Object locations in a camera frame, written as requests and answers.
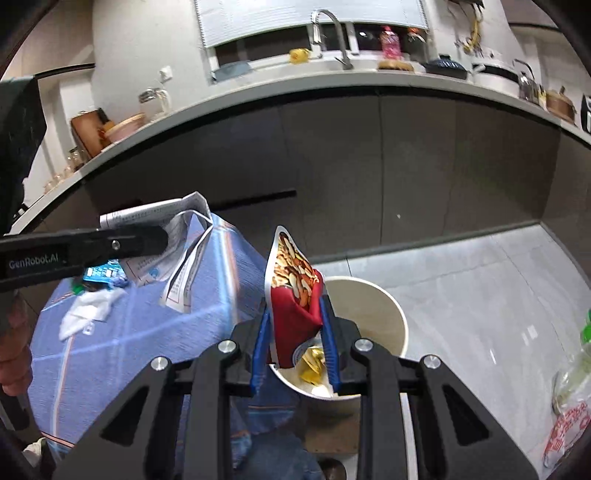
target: nut picture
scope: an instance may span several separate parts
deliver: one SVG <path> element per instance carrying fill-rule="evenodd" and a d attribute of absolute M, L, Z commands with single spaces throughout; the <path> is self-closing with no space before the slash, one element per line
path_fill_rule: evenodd
<path fill-rule="evenodd" d="M 271 287 L 290 287 L 300 307 L 310 306 L 312 287 L 318 282 L 314 269 L 283 232 L 279 234 Z"/>

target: plastic bag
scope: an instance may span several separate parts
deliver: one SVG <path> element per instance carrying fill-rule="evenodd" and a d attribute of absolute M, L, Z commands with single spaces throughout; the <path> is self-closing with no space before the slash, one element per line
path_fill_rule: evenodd
<path fill-rule="evenodd" d="M 554 468 L 581 437 L 591 420 L 591 343 L 554 379 L 552 408 L 558 419 L 544 451 L 544 466 Z"/>

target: metal screw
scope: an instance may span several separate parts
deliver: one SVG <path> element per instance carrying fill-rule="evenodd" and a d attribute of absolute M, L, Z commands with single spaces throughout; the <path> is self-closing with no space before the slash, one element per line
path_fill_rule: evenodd
<path fill-rule="evenodd" d="M 236 350 L 236 343 L 231 340 L 222 340 L 218 343 L 217 349 L 220 350 L 221 353 L 232 353 Z"/>
<path fill-rule="evenodd" d="M 168 366 L 168 360 L 165 359 L 163 356 L 157 356 L 150 362 L 150 366 L 159 372 L 160 370 L 164 370 Z"/>
<path fill-rule="evenodd" d="M 360 338 L 355 342 L 355 348 L 360 352 L 369 352 L 374 347 L 374 344 L 371 340 L 367 340 L 367 338 Z"/>
<path fill-rule="evenodd" d="M 423 363 L 425 364 L 425 367 L 432 368 L 433 370 L 441 366 L 441 360 L 439 360 L 437 355 L 427 355 L 423 359 Z"/>

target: paper instruction sheet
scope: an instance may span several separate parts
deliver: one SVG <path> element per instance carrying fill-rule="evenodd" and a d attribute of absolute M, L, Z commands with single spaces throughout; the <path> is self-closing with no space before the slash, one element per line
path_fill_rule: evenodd
<path fill-rule="evenodd" d="M 201 233 L 185 250 L 189 224 L 197 216 Z M 120 259 L 127 277 L 138 286 L 168 280 L 160 303 L 180 313 L 191 311 L 191 285 L 203 258 L 213 219 L 207 200 L 198 192 L 181 199 L 165 200 L 100 216 L 101 228 L 124 225 L 158 225 L 168 233 L 161 255 Z"/>

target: electrical outlet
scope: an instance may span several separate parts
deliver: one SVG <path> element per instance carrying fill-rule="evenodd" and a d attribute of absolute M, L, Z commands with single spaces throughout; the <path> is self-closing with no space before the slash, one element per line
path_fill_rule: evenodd
<path fill-rule="evenodd" d="M 170 65 L 162 67 L 158 73 L 160 74 L 160 83 L 165 83 L 173 78 L 173 70 Z"/>

